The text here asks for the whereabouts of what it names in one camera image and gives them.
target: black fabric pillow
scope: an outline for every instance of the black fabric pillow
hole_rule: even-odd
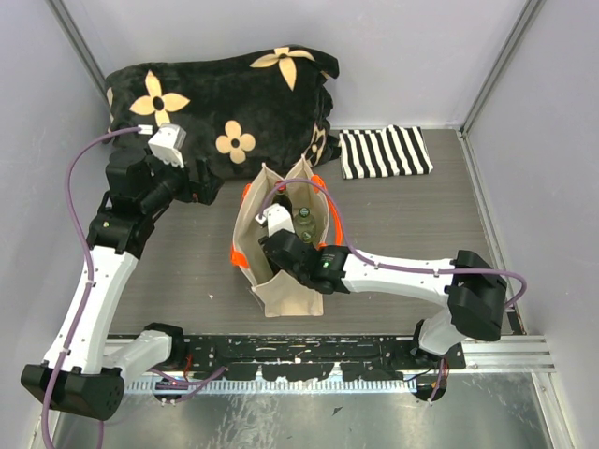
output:
[[[253,178],[262,163],[283,175],[302,154],[313,166],[339,157],[327,121],[332,100],[323,87],[338,75],[334,57],[300,46],[220,61],[133,65],[107,77],[110,130],[180,125],[194,181],[209,181],[198,179],[198,171],[221,180]],[[126,135],[114,144],[145,148],[149,138]]]

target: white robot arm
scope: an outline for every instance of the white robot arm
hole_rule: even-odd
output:
[[[499,276],[415,274],[366,264],[346,247],[317,250],[295,235],[289,212],[277,204],[256,220],[268,227],[268,237],[260,244],[270,262],[309,288],[324,294],[385,292],[441,306],[416,327],[415,356],[435,359],[468,337],[493,341],[501,336],[506,283]],[[359,253],[374,263],[405,268],[489,268],[475,253],[464,251],[456,259],[431,261]]]
[[[161,364],[177,368],[185,358],[183,330],[153,323],[119,351],[104,355],[110,322],[155,221],[174,199],[191,202],[194,187],[184,166],[180,126],[165,124],[149,140],[152,155],[139,150],[112,154],[106,169],[110,189],[90,224],[88,245],[94,262],[94,286],[60,367],[52,394],[54,409],[109,419],[124,388]],[[65,351],[88,281],[84,265],[66,319],[40,365],[25,366],[21,382],[43,401],[52,370]]]

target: black and white striped cloth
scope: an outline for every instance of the black and white striped cloth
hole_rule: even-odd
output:
[[[344,129],[339,134],[343,177],[427,175],[432,164],[418,127]]]

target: canvas tote bag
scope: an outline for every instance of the canvas tote bag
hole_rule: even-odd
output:
[[[304,157],[289,170],[285,179],[305,179],[317,182],[326,188],[322,179],[310,169]],[[284,271],[273,275],[269,262],[258,241],[267,235],[267,228],[260,226],[255,220],[260,205],[277,181],[282,180],[277,173],[262,165],[260,173],[243,193],[240,212],[233,230],[231,262],[252,285],[254,294],[264,303],[267,317],[275,316],[320,316],[324,312],[322,294],[311,290]],[[293,205],[294,215],[300,208],[310,208],[316,221],[315,241],[325,244],[329,229],[329,203],[322,192],[317,192],[312,185],[294,182],[286,186]],[[336,244],[341,244],[343,235],[336,221]]]

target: flower pattern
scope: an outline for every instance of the flower pattern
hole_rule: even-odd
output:
[[[170,123],[168,113],[183,109],[189,103],[189,99],[181,94],[162,94],[160,80],[152,70],[148,70],[145,82],[148,94],[135,100],[129,110],[138,115],[153,114],[158,126],[162,123]]]
[[[289,47],[280,47],[274,49],[274,53],[260,56],[250,64],[250,67],[266,68],[278,64],[289,89],[293,91],[298,75],[296,63],[293,62],[293,58],[308,58],[311,61],[314,60],[314,57],[306,50],[289,51]]]
[[[114,117],[112,117],[112,99],[113,99],[114,95],[112,95],[112,88],[109,87],[109,89],[106,91],[106,99],[109,100],[109,116],[110,116],[110,124],[109,124],[109,132],[110,132],[110,127],[112,126],[112,122],[114,122]]]
[[[241,125],[234,120],[225,123],[225,135],[216,139],[216,150],[228,154],[235,164],[245,161],[245,154],[256,146],[254,136],[241,133]]]
[[[325,144],[327,143],[327,130],[325,128],[318,128],[318,124],[314,124],[314,131],[312,133],[312,140],[310,141],[310,145],[304,152],[304,156],[310,167],[314,167],[320,161],[320,157],[322,156],[322,151],[325,149]]]

